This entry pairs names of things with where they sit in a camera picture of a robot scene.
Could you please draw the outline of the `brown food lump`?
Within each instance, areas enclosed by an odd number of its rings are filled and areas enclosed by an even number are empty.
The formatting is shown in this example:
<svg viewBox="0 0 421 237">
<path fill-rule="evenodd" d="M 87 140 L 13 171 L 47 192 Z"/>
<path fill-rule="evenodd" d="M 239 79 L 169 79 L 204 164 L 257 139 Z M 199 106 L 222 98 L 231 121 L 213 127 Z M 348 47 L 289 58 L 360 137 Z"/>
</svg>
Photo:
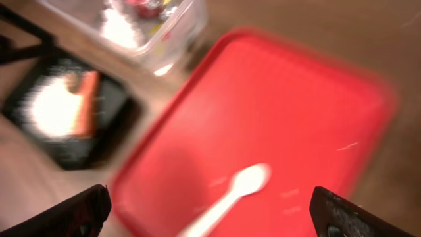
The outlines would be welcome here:
<svg viewBox="0 0 421 237">
<path fill-rule="evenodd" d="M 67 74 L 65 77 L 65 84 L 67 90 L 71 94 L 82 95 L 83 92 L 83 76 L 79 74 Z"/>
</svg>

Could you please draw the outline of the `orange carrot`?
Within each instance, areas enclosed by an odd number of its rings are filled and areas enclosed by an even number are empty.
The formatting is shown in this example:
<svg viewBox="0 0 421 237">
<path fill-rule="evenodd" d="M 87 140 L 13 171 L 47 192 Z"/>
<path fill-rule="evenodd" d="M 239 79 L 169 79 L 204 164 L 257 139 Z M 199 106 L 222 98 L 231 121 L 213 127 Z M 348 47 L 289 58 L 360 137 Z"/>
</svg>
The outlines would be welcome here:
<svg viewBox="0 0 421 237">
<path fill-rule="evenodd" d="M 96 131 L 95 110 L 96 95 L 99 91 L 100 75 L 97 71 L 87 71 L 83 74 L 76 91 L 81 99 L 74 120 L 72 135 L 79 138 L 90 138 Z"/>
</svg>

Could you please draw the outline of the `red snack wrapper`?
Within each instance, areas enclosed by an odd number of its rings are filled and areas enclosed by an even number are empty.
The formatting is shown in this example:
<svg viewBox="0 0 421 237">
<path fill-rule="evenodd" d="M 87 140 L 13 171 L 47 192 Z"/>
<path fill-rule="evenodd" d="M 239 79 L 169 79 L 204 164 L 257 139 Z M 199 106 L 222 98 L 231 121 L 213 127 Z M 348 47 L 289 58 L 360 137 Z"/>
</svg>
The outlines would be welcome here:
<svg viewBox="0 0 421 237">
<path fill-rule="evenodd" d="M 140 18 L 155 18 L 163 11 L 162 0 L 127 0 Z"/>
</svg>

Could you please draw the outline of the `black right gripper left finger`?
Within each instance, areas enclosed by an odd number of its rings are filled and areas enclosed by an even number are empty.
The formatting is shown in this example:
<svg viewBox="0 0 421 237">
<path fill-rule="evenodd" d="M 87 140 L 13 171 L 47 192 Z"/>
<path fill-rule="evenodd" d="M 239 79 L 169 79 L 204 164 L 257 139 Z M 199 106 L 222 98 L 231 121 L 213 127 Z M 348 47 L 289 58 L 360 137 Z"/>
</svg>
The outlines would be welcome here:
<svg viewBox="0 0 421 237">
<path fill-rule="evenodd" d="M 1 237 L 98 237 L 112 209 L 107 187 L 96 184 L 1 231 Z"/>
</svg>

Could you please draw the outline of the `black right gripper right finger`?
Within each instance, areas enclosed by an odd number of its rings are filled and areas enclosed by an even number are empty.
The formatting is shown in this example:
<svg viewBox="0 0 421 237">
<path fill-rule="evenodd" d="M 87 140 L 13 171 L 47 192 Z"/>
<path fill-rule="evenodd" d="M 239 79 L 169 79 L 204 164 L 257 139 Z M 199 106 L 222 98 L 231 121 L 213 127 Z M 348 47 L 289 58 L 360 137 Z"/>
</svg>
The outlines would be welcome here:
<svg viewBox="0 0 421 237">
<path fill-rule="evenodd" d="M 321 186 L 309 211 L 317 237 L 414 237 Z"/>
</svg>

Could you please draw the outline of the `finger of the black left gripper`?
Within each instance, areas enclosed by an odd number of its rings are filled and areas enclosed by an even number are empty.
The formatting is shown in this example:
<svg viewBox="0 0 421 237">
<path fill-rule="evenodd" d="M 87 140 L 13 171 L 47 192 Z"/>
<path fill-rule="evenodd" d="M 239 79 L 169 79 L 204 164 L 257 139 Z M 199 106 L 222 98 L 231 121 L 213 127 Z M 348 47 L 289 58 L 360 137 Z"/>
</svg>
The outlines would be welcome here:
<svg viewBox="0 0 421 237">
<path fill-rule="evenodd" d="M 13 25 L 20 30 L 33 35 L 40 40 L 40 44 L 17 48 L 13 40 L 1 35 L 1 64 L 44 56 L 55 48 L 55 38 L 48 31 L 33 24 L 29 20 L 16 14 L 14 11 L 1 4 L 1 20 Z"/>
</svg>

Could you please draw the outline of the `white rice pile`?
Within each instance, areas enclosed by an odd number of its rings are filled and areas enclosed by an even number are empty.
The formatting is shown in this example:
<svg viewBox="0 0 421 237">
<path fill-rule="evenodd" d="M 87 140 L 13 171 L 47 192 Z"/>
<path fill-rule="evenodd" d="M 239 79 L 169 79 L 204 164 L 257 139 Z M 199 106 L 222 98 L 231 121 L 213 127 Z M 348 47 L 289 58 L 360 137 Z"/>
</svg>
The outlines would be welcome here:
<svg viewBox="0 0 421 237">
<path fill-rule="evenodd" d="M 72 93 L 71 74 L 49 76 L 36 84 L 24 99 L 24 124 L 36 134 L 62 140 L 71 136 L 82 105 L 82 96 Z"/>
</svg>

